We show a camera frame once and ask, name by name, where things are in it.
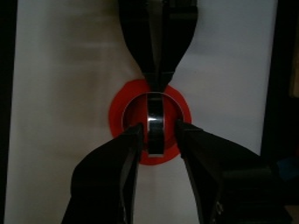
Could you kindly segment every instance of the black tool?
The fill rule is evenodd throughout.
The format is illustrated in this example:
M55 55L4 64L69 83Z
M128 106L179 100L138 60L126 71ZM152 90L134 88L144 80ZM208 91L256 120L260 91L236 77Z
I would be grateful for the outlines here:
M118 0L126 45L155 94L147 97L148 154L164 154L164 101L162 93L192 42L198 22L196 0L163 1L162 47L152 44L147 0ZM160 54L155 65L154 47Z
M143 128L92 151L79 163L63 224L134 223ZM200 224L291 224L290 189L247 148L178 121L175 135L196 200Z

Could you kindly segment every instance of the red disc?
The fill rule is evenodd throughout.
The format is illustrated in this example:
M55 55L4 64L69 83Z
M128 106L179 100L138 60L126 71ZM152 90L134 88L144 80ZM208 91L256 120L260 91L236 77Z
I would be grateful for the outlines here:
M116 94L108 111L108 123L112 136L116 137L127 127L144 124L144 150L140 164L159 165L179 154L174 138L174 124L178 119L192 122L191 111L182 94L171 86L163 93L163 117L164 117L164 154L163 157L148 157L147 146L147 97L151 93L146 80L130 81Z

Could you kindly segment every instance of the red ring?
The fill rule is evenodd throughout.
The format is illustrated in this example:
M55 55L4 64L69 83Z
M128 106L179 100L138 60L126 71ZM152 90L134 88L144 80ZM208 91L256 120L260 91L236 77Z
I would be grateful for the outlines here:
M111 103L108 111L108 124L114 137L119 136L124 132L123 114L126 112L128 103L139 95L144 95L148 92L151 92L151 89L146 83L146 80L132 80L123 86L120 91L116 93L116 97ZM168 95L176 101L183 112L183 120L187 123L191 123L192 122L191 111L180 92L171 86L167 86L164 94ZM140 164L159 165L172 160L179 154L180 152L176 144L174 144L170 148L164 150L163 157L148 157L147 151L143 150Z

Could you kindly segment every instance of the white backdrop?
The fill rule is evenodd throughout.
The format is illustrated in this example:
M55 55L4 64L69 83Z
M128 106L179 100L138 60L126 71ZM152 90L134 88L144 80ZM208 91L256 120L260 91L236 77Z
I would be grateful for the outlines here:
M192 123L259 153L276 0L198 2L171 85ZM118 1L19 0L5 224L61 222L72 170L111 139L108 106L136 78ZM135 223L199 223L179 157L140 165Z

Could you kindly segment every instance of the black plastic part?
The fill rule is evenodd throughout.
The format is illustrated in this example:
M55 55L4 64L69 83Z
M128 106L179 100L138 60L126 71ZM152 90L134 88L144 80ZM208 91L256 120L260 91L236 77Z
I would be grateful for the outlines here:
M164 154L164 98L160 93L147 94L148 154Z
M4 223L5 217L5 184L15 74L16 12L16 0L4 0L0 2L0 223Z
M279 199L283 184L247 148L178 122L175 135L202 224L290 224Z
M118 0L119 20L127 49L140 67L150 87L155 85L155 59L147 0Z
M143 125L138 124L84 157L72 173L63 224L132 224L142 149Z
M163 5L163 49L159 67L159 87L163 91L192 42L198 23L196 5L188 3L190 1L176 2L179 3Z
M155 67L150 17L146 0L118 0L119 19L127 48L154 92L163 92L175 68L192 42L198 22L195 0L163 1L163 49L160 65Z

